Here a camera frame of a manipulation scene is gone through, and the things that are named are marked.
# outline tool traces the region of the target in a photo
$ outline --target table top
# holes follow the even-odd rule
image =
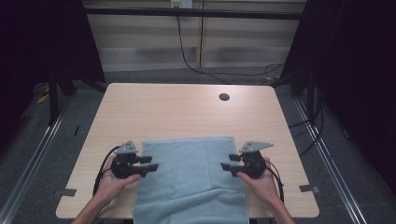
[[[220,100],[222,93],[229,95]],[[246,141],[274,143],[261,151],[281,175],[285,205],[293,217],[316,217],[311,191],[299,186],[308,180],[273,88],[264,86],[133,84],[108,86],[56,215],[74,218],[92,197],[94,179],[108,151],[127,140],[138,148],[149,140],[233,136],[237,148]],[[136,183],[105,207],[100,217],[131,218]],[[250,217],[271,217],[266,205],[247,186]]]

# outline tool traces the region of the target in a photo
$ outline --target wire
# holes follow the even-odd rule
[[[315,115],[314,115],[314,119],[317,117],[317,115],[318,115],[318,113],[320,112],[320,109],[321,109],[322,97],[319,94],[318,90],[317,90],[317,96],[318,96],[318,101],[317,101],[317,106],[316,106],[316,112],[315,112]],[[298,122],[298,123],[295,123],[295,124],[291,124],[291,125],[289,125],[289,128],[298,127],[298,126],[300,126],[302,124],[306,124],[308,121],[309,121],[309,119],[305,119],[305,120],[303,120],[301,122]]]
[[[240,73],[204,72],[204,71],[200,71],[200,70],[197,70],[197,69],[195,69],[195,68],[192,68],[192,67],[189,65],[189,63],[187,62],[187,60],[186,60],[186,55],[185,55],[185,53],[184,53],[184,48],[183,48],[183,41],[182,41],[182,38],[181,38],[180,17],[177,17],[177,30],[178,30],[178,37],[179,37],[179,40],[180,40],[180,48],[181,48],[181,54],[182,54],[182,56],[183,56],[183,61],[184,61],[184,63],[190,68],[190,70],[192,70],[192,71],[194,71],[194,72],[196,72],[196,73],[199,73],[199,74],[204,74],[204,75],[211,76],[211,77],[213,77],[213,78],[215,78],[215,79],[217,79],[217,80],[219,80],[219,81],[221,81],[221,82],[223,82],[223,83],[225,83],[225,84],[228,84],[228,85],[231,85],[231,83],[229,83],[229,82],[227,82],[227,81],[225,81],[225,80],[223,80],[223,79],[221,79],[221,78],[219,78],[219,77],[216,77],[216,76],[214,76],[214,75],[245,76],[245,77],[257,77],[257,76],[263,76],[263,75],[265,75],[265,80],[264,80],[264,82],[265,82],[265,81],[268,79],[267,74],[269,74],[270,72],[272,72],[272,71],[274,71],[275,69],[277,69],[280,65],[283,65],[283,64],[284,64],[284,63],[273,63],[273,64],[269,64],[269,65],[265,66],[264,72],[257,73],[257,74],[240,74]],[[268,70],[268,67],[270,67],[270,66],[274,66],[274,68],[271,69],[271,70],[269,70],[269,71],[267,71],[267,70]]]
[[[292,138],[298,137],[302,134],[305,134],[306,132],[308,132],[308,129],[305,129],[305,131],[301,132],[301,133],[297,133],[296,135],[293,135]]]
[[[286,85],[288,83],[290,83],[290,80],[293,79],[294,77],[300,75],[301,72],[303,72],[303,68],[297,69],[295,71],[293,71],[290,75],[286,76],[286,77],[280,77],[280,79],[278,79],[277,81],[271,83],[269,86],[271,86],[272,88],[276,88],[278,86],[282,86],[282,85]]]
[[[324,126],[324,118],[323,118],[323,108],[320,106],[320,116],[321,116],[321,121],[320,121],[320,129],[319,132],[317,134],[317,136],[315,137],[314,141],[311,143],[311,145],[309,145],[306,150],[304,150],[302,153],[300,153],[300,157],[302,157],[320,138],[320,135],[323,131],[323,126]]]
[[[99,169],[98,175],[96,176],[96,179],[95,179],[95,185],[93,186],[92,197],[95,195],[96,191],[97,191],[98,188],[99,188],[100,180],[102,179],[103,174],[108,170],[108,169],[107,169],[107,170],[103,171],[103,169],[104,169],[104,167],[105,167],[105,164],[106,164],[106,162],[107,162],[107,160],[108,160],[108,157],[111,155],[111,153],[113,153],[113,152],[114,152],[117,148],[119,148],[119,147],[120,147],[120,146],[113,147],[113,149],[111,149],[111,150],[107,153],[107,155],[105,156],[105,159],[103,160],[102,165],[101,165],[101,167],[100,167],[100,169]]]
[[[271,172],[271,174],[272,174],[272,175],[274,176],[274,178],[276,179],[277,186],[278,186],[278,188],[279,188],[279,198],[280,198],[280,200],[282,201],[282,203],[285,203],[285,195],[284,195],[284,192],[283,192],[283,183],[282,183],[282,181],[280,180],[279,171],[276,169],[276,166],[274,166],[273,163],[271,163],[270,161],[266,161],[266,162],[270,163],[270,165],[272,165],[272,166],[275,168],[275,170],[276,170],[276,173],[275,173],[271,168],[267,167],[268,171]]]

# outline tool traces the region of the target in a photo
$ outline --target towel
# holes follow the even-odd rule
[[[134,223],[248,223],[245,187],[220,165],[237,165],[234,153],[233,137],[144,142],[143,156],[160,165],[139,179]]]

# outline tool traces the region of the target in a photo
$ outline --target finger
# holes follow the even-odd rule
[[[140,178],[141,178],[140,175],[130,175],[127,178],[121,180],[121,183],[124,187],[126,187],[127,185],[133,184],[134,182],[136,182],[136,180]]]
[[[270,158],[269,158],[269,157],[263,157],[263,158],[264,158],[264,160],[265,160],[265,165],[266,165],[267,167],[271,167]]]
[[[110,169],[111,163],[113,163],[114,159],[116,159],[116,156],[115,156],[115,155],[111,155],[111,156],[108,158],[107,163],[106,163],[106,165],[105,165],[105,168],[103,169],[104,171]]]
[[[250,186],[253,185],[253,180],[248,175],[246,175],[242,172],[238,172],[238,173],[236,173],[236,176],[238,176],[240,179],[242,179],[248,185],[250,185]]]

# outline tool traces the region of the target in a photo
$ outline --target floor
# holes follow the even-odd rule
[[[262,68],[212,68],[214,72],[257,73]],[[216,77],[197,74],[189,69],[165,69],[154,71],[114,72],[107,73],[107,82],[158,82],[158,83],[206,83],[206,84],[238,84],[259,85],[275,80],[278,73],[270,74],[267,82],[263,76],[230,76],[216,75]],[[50,141],[43,160],[37,165],[37,171],[27,190],[23,193],[21,203],[17,204],[16,212],[12,216],[12,223],[69,223],[56,217],[55,211],[59,198],[54,192],[64,189],[70,176],[78,153],[91,127],[95,113],[101,103],[103,94],[81,83],[76,83],[76,95],[65,97],[61,95],[61,102],[70,100],[64,111],[62,123],[55,136]],[[10,139],[8,151],[0,158],[0,205],[4,207],[7,198],[22,176],[29,160],[40,144],[42,136],[48,129],[50,104],[45,101],[37,104],[35,99],[24,113],[19,132]],[[302,96],[291,96],[289,86],[276,88],[276,95],[281,104],[285,118],[290,126],[303,121],[296,105],[296,100],[305,100]],[[332,154],[340,173],[348,185],[352,195],[359,204],[365,218],[365,223],[393,223],[396,219],[396,200],[384,184],[378,173],[368,164],[359,152],[359,147],[345,137],[342,124],[332,114],[324,102],[321,113],[317,114],[317,127],[323,126],[321,136]],[[290,127],[294,143],[301,153],[312,145],[313,139],[304,124]],[[312,186],[318,187],[315,195],[320,214],[315,218],[297,219],[297,223],[354,223],[346,210],[345,202],[339,190],[334,185],[329,171],[316,146],[312,146],[302,157],[308,180]],[[268,223],[268,219],[259,223]],[[105,220],[105,223],[121,223],[120,220]]]

